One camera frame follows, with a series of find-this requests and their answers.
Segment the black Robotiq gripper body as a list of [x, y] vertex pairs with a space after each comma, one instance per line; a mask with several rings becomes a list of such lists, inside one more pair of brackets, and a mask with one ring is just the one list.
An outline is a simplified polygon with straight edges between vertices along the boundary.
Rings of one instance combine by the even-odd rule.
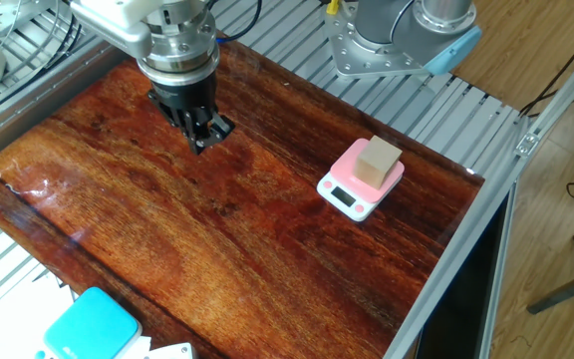
[[186, 114], [190, 114], [194, 130], [207, 130], [217, 111], [216, 73], [212, 72], [205, 79], [184, 86], [171, 86], [151, 81], [153, 102], [163, 117], [174, 128], [188, 129]]

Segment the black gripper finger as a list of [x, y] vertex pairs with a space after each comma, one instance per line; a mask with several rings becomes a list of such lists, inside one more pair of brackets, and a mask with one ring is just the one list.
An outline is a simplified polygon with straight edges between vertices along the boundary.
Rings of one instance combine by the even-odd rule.
[[235, 125], [225, 116], [220, 116], [217, 113], [212, 115], [212, 120], [210, 122], [210, 143], [212, 145], [221, 143], [224, 141], [234, 130]]
[[189, 110], [184, 112], [183, 120], [189, 148], [199, 155], [204, 149], [204, 141], [211, 136], [208, 128], [211, 114], [208, 110]]

